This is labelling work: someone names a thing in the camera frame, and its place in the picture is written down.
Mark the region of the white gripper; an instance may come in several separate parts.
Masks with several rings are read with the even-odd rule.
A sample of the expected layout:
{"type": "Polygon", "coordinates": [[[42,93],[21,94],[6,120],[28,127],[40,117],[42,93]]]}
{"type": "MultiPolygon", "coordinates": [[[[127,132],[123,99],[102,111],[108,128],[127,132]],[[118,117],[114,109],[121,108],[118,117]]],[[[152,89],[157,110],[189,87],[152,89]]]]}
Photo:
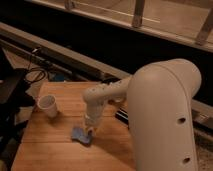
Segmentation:
{"type": "MultiPolygon", "coordinates": [[[[85,114],[85,124],[82,124],[82,130],[84,134],[87,133],[87,127],[98,127],[101,121],[101,116],[103,113],[104,106],[103,105],[92,105],[88,104],[86,107],[86,114],[85,114]]],[[[88,131],[87,137],[93,138],[94,131],[88,131]]]]}

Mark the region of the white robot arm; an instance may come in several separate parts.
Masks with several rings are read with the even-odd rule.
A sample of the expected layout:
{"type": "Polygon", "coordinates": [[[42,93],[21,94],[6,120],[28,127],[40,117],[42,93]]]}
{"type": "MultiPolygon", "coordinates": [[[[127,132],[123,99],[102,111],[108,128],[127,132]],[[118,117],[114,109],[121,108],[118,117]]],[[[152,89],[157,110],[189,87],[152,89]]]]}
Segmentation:
{"type": "Polygon", "coordinates": [[[201,73],[188,60],[150,63],[86,89],[85,126],[98,127],[107,101],[125,99],[136,171],[198,171],[191,102],[200,86],[201,73]]]}

